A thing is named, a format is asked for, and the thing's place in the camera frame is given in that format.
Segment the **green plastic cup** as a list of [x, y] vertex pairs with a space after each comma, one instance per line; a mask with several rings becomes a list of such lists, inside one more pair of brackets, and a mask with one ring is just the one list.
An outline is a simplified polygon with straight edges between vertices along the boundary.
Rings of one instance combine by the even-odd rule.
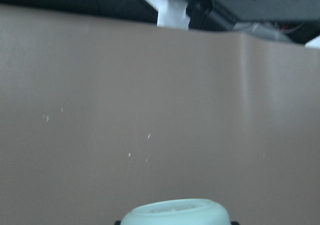
[[166, 200], [134, 208], [121, 225], [230, 225], [227, 210], [210, 199]]

